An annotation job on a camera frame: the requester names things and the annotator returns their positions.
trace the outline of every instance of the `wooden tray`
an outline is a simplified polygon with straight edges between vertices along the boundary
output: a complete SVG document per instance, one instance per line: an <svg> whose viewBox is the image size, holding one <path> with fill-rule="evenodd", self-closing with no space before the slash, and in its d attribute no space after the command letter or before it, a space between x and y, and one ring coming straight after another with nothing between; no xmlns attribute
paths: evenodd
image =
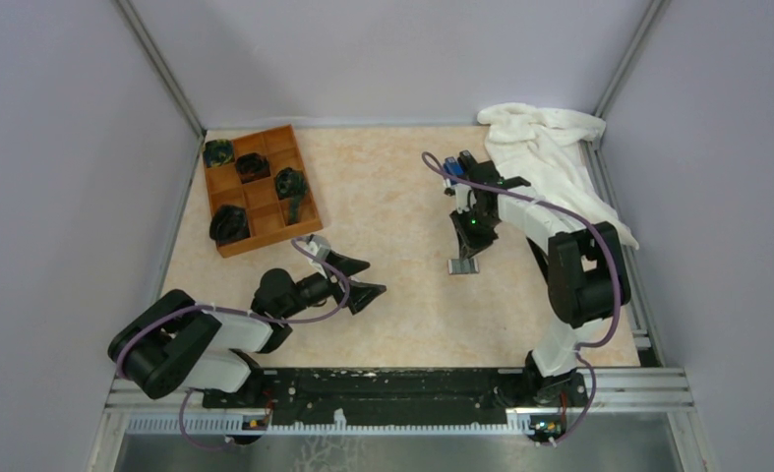
<svg viewBox="0 0 774 472"><path fill-rule="evenodd" d="M205 168L210 218L223 205L242 207L248 213L250 237L231 244L216 245L223 258L323 229L314 203L311 181L294 138L294 129L290 125L235 139L233 148L234 161L249 152L265 156L270 165L270 176L243 184L236 172L235 162ZM281 201L276 196L273 183L276 174L286 167L301 170L308 184L308 193L300 203L299 221L290 225L286 224L291 208L290 199Z"/></svg>

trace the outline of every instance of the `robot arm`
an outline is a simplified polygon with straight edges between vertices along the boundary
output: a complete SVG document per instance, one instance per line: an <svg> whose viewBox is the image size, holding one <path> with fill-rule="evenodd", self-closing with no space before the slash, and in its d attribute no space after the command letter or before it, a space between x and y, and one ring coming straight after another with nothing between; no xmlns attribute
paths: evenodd
<svg viewBox="0 0 774 472"><path fill-rule="evenodd" d="M521 177L504 179L493 162L478 163L468 151L449 157L445 170L470 182L506 189L540 200L537 191ZM476 190L445 179L445 193L456 198L450 220L456 230L459 257L470 259L497 239L501 222L525 233L546 279L556 316L548 332L526 358L529 390L538 402L556 399L576 369L575 345L589 341L612 316L613 288L605 255L589 231L577 220L511 196ZM604 237L619 270L622 304L629 301L618 232L607 222L595 227ZM586 268L583 259L593 267Z"/></svg>
<svg viewBox="0 0 774 472"><path fill-rule="evenodd" d="M152 399L161 398L179 386L241 396L258 395L251 386L259 383L251 379L261 376L262 370L247 353L275 350L293 331L284 320L308 307L320 306L329 297L338 304L344 298L345 287L314 261L323 261L350 277L345 307L353 315L387 290L383 285L360 282L352 277L369 268L366 261L336 253L320 236L312 235L306 242L318 272L294 282L284 269L268 270L251 304L255 315L197 305L183 291L171 290L114 337L108 348L109 358L122 363L126 377ZM179 311L185 313L175 317ZM120 359L121 352L134 337L168 317L173 318L138 339L127 350L125 358Z"/></svg>

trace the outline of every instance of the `metal frame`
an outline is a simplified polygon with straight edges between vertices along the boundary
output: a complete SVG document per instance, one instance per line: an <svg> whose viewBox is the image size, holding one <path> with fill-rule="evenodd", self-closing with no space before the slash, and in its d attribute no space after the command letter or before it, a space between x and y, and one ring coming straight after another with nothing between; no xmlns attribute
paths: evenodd
<svg viewBox="0 0 774 472"><path fill-rule="evenodd" d="M143 20L141 20L141 16L138 14L138 10L130 0L112 0L112 3L117 7L120 16L123 17L126 25L132 31L147 59L149 59L149 63L154 67L155 72L163 82L163 86L166 87L169 95L175 101L175 105L181 110L181 114L184 115L187 124L193 129L196 136L203 138L207 130L202 126L196 110L181 89L181 86L178 85L178 81L175 80L172 71L169 70L166 60L163 58L157 45L155 45L151 35L149 35Z"/></svg>
<svg viewBox="0 0 774 472"><path fill-rule="evenodd" d="M206 130L202 127L195 110L184 92L179 87L166 61L158 51L144 26L137 10L130 0L112 0L121 15L135 35L139 45L144 50L155 71L163 81L164 86L173 97L176 105L184 114L190 127L199 136L199 148L204 142ZM670 0L651 1L642 21L629 45L616 73L611 79L594 115L605 117L610 110L621 87L626 82L633 65L647 42L655 24L661 19ZM600 151L600 144L582 145L586 157L587 168L598 194L605 202L618 208L617 199L610 182L609 172ZM188 167L183 189L182 204L170 227L169 244L161 256L160 272L151 287L150 293L154 300L160 293L166 270L171 259L172 249L177 237L183 210L186 205L189 190L193 183L198 153L193 165ZM664 364L666 359L661 352L655 324L650 317L650 309L646 301L644 288L640 282L635 256L631 251L625 251L627 272L633 291L633 299L626 307L633 337L639 353L653 352L653 362ZM705 441L705 436L696 415L693 398L690 393L685 372L681 368L597 368L598 391L592 414L638 414L666 413L673 433L674 451L679 455L682 467L686 471L716 470L711 452ZM585 377L587 387L591 380ZM106 400L105 409L100 421L99 431L89 460L89 472L111 472L115 469L121 445L127 431L134 434L160 432L175 434L174 418L186 394L185 391L174 392L157 401L148 399L136 385L129 381L115 380ZM233 410L206 410L202 407L202 396L192 397L187 407L187 419L190 431L201 434L221 433L226 428L232 428L235 423L219 421L208 423L207 419L232 419L264 415L264 411L256 408ZM555 408L509 408L507 425L491 428L488 434L508 434L516 431L522 433L522 418L531 414L553 414ZM478 430L473 427L354 427L344 422L335 421L333 425L324 427L280 427L270 429L269 434L281 435L332 435L332 434L452 434L475 435Z"/></svg>

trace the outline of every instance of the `blue clip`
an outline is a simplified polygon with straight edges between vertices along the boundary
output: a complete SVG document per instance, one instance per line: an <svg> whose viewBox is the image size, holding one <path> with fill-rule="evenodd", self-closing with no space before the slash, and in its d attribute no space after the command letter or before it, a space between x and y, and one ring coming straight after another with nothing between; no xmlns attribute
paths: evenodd
<svg viewBox="0 0 774 472"><path fill-rule="evenodd" d="M448 157L447 159L445 159L445 172L456 177L461 177L462 175L464 175L464 170L462 170L462 166L459 165L458 161L456 161L456 159L453 157ZM449 182L450 185L455 184L455 182L453 182L450 179L447 179L447 181Z"/></svg>

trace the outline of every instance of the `black object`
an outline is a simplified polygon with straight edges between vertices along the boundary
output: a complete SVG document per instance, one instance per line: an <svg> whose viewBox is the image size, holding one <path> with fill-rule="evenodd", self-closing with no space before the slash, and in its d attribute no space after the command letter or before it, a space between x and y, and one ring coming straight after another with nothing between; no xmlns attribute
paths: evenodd
<svg viewBox="0 0 774 472"><path fill-rule="evenodd" d="M519 398L519 401L533 400L538 405L550 405L557 401L561 392L566 393L573 403L585 403L586 395L578 393L579 385L584 385L583 375L577 371L569 371L560 376L543 377L532 353L525 358L525 368L522 371L522 393L529 398Z"/></svg>
<svg viewBox="0 0 774 472"><path fill-rule="evenodd" d="M351 276L369 268L369 263L347 258L335 251L329 252L326 262L344 275ZM351 289L346 307L357 314L379 295L387 291L384 285L350 280ZM322 304L326 298L333 297L340 303L343 289L339 282L313 273L298 282L294 282L287 270L272 268L265 272L259 288L254 293L251 310L271 318L287 319L308 307Z"/></svg>
<svg viewBox="0 0 774 472"><path fill-rule="evenodd" d="M233 162L233 143L230 140L213 140L205 143L203 158L206 167L220 167Z"/></svg>
<svg viewBox="0 0 774 472"><path fill-rule="evenodd" d="M274 401L277 426L331 425L340 408L349 426L504 425L507 408L561 406L559 396L536 403L518 369L279 368L265 371L262 379L261 391ZM577 386L566 390L569 408L586 403L586 393L577 393ZM206 390L203 405L262 408L266 402Z"/></svg>
<svg viewBox="0 0 774 472"><path fill-rule="evenodd" d="M236 172L242 183L270 177L268 160L258 152L251 152L236 159Z"/></svg>
<svg viewBox="0 0 774 472"><path fill-rule="evenodd" d="M478 163L467 150L459 153L457 161L464 170L462 178L471 182L505 190L531 186L522 177L503 179L497 172L494 162L489 160ZM475 204L471 209L463 213L456 210L450 213L450 221L453 223L458 238L459 258L463 260L471 259L491 247L498 238L494 228L501 222L497 208L497 194L476 189L471 190L471 192L475 199Z"/></svg>
<svg viewBox="0 0 774 472"><path fill-rule="evenodd" d="M219 246L235 243L250 235L248 213L239 206L221 206L209 223L209 238Z"/></svg>
<svg viewBox="0 0 774 472"><path fill-rule="evenodd" d="M299 170L285 167L276 174L273 184L276 187L276 195L280 200L291 199L286 224L296 223L300 219L300 203L303 201L306 193L308 193L305 174Z"/></svg>
<svg viewBox="0 0 774 472"><path fill-rule="evenodd" d="M117 362L120 351L138 332L172 312L195 304L183 291L170 290L114 336L108 346L108 357ZM200 310L167 322L135 344L126 356L123 372L149 398L161 398L187 378L220 327L221 323L212 315Z"/></svg>
<svg viewBox="0 0 774 472"><path fill-rule="evenodd" d="M595 225L607 243L621 288L621 304L629 302L629 281L626 277L624 254L618 230L608 222ZM581 259L596 263L583 269ZM607 268L607 256L586 229L573 233L558 233L549 238L549 255L544 272L549 285L552 309L564 323L579 328L593 320L613 315L613 284Z"/></svg>

